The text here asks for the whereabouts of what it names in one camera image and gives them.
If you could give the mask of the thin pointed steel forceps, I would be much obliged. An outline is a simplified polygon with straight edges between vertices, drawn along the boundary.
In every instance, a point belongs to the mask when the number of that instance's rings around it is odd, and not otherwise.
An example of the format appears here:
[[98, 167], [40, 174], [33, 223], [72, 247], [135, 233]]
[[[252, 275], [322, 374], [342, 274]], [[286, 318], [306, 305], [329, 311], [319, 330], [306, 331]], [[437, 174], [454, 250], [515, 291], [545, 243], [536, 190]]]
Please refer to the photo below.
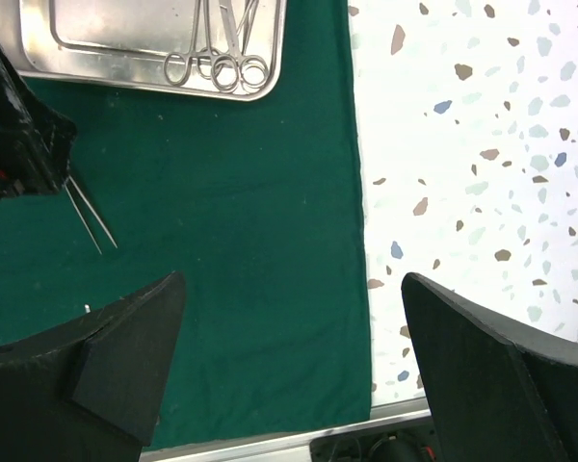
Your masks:
[[118, 242], [115, 239], [109, 226], [105, 222], [104, 218], [96, 210], [95, 206], [92, 204], [92, 201], [88, 198], [87, 194], [84, 192], [84, 189], [80, 186], [73, 175], [69, 175], [65, 180], [64, 189], [70, 204], [72, 205], [76, 215], [84, 226], [84, 229], [91, 239], [96, 251], [100, 255], [103, 254], [103, 250], [95, 234], [95, 231], [92, 229], [91, 219], [93, 219], [97, 226], [103, 231], [112, 247], [118, 248]]

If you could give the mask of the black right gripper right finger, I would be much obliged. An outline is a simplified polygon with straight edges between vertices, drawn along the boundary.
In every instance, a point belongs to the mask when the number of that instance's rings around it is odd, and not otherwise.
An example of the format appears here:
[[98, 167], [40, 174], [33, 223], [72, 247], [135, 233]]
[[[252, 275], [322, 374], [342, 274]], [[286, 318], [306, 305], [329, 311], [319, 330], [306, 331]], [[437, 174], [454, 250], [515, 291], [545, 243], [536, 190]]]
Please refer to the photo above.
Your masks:
[[447, 461], [578, 461], [578, 344], [410, 272], [407, 326]]

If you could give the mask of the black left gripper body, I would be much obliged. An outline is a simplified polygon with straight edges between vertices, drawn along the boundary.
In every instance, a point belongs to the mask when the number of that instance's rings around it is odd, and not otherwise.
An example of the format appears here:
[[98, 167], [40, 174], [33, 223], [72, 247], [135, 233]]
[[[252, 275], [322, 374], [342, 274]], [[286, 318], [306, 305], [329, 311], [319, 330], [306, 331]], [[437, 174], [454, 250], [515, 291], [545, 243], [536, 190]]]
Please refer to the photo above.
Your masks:
[[59, 193], [76, 137], [74, 122], [34, 95], [0, 46], [0, 200]]

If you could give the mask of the dark green surgical cloth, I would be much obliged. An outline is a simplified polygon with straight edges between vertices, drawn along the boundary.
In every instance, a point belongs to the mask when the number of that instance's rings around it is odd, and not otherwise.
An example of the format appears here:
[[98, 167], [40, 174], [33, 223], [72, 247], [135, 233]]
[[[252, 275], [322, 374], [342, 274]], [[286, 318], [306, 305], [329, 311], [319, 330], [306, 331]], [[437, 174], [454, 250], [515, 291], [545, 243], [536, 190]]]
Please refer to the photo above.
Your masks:
[[186, 308], [157, 449], [368, 419], [372, 360], [348, 7], [292, 1], [250, 103], [34, 80], [118, 242], [65, 194], [0, 203], [0, 346], [171, 271]]

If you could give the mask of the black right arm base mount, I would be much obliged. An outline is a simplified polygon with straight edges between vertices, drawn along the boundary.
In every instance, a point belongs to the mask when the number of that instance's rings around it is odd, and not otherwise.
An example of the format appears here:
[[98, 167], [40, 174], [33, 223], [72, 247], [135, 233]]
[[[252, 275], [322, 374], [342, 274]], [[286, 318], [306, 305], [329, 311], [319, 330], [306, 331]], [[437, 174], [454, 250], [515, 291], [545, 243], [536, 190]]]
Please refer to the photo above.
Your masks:
[[312, 461], [444, 461], [431, 418], [320, 437], [309, 453]]

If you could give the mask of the steel ring-handled hemostat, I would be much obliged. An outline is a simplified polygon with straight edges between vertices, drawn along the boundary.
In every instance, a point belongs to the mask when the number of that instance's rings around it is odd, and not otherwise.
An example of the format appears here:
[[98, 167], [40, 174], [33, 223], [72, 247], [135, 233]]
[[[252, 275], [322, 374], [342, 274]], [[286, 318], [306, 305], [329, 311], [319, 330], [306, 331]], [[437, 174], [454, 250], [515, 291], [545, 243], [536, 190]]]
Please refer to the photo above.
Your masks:
[[221, 92], [235, 91], [239, 86], [244, 90], [260, 90], [266, 84], [270, 70], [259, 55], [248, 55], [240, 44], [240, 30], [231, 1], [220, 1], [227, 51], [212, 56], [211, 80]]

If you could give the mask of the stainless steel instrument tray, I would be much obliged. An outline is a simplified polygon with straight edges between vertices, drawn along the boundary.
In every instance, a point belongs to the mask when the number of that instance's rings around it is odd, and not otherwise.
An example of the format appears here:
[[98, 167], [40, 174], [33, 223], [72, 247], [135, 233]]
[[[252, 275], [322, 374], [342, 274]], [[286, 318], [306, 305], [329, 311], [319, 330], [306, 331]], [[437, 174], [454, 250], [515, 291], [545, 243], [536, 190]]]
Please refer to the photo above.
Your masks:
[[[266, 96], [280, 73], [285, 2], [231, 1], [245, 53], [261, 56], [270, 70], [262, 89], [232, 92], [196, 71], [182, 87], [165, 81], [165, 57], [188, 47], [195, 2], [0, 1], [0, 44], [27, 77], [240, 102]], [[220, 1], [208, 2], [212, 45], [224, 53]]]

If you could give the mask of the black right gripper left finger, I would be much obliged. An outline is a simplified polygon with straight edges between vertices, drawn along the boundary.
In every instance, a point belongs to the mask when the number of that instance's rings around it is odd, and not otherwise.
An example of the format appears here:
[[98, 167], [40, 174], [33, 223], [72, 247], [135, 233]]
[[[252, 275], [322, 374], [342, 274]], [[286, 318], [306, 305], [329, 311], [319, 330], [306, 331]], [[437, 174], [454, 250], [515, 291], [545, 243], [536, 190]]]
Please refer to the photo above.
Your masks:
[[0, 461], [137, 461], [150, 446], [186, 300], [172, 272], [0, 346]]

